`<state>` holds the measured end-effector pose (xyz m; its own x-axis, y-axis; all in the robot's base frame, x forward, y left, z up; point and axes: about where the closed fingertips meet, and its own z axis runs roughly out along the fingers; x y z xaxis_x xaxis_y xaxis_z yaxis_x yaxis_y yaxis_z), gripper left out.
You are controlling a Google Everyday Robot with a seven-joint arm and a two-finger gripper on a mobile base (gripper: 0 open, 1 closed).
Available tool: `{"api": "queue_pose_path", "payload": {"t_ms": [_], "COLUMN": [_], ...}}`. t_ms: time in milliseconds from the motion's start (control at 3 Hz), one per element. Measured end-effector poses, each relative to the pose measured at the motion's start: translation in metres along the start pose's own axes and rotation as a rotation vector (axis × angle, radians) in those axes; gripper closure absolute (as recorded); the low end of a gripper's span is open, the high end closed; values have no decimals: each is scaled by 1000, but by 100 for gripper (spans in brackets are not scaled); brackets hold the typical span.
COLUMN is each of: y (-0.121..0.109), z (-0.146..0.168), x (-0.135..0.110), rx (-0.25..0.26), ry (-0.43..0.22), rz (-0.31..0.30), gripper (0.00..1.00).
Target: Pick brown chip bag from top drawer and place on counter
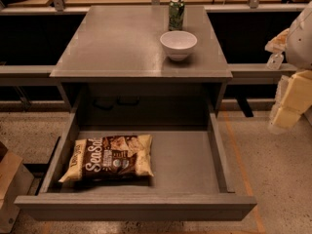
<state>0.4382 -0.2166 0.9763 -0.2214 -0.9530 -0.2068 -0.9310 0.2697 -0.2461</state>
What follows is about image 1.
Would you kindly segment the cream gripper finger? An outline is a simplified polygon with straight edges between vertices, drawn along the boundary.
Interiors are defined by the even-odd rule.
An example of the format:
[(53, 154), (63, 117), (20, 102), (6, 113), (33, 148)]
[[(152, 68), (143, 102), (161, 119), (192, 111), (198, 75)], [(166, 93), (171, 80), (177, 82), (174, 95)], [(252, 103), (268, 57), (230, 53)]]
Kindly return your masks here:
[(286, 49), (289, 29), (285, 29), (267, 42), (264, 49), (270, 53), (282, 53)]
[(299, 71), (291, 77), (283, 75), (270, 112), (268, 130), (276, 135), (285, 133), (311, 106), (312, 71)]

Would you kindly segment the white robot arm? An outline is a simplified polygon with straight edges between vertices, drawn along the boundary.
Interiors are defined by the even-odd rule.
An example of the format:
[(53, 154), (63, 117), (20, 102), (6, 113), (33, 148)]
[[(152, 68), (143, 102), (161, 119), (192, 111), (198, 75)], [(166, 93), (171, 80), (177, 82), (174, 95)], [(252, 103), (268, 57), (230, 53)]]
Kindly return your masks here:
[(312, 106), (312, 2), (265, 50), (272, 53), (267, 68), (280, 69), (284, 59), (296, 68), (294, 75), (280, 79), (270, 112), (268, 130), (278, 135), (290, 130)]

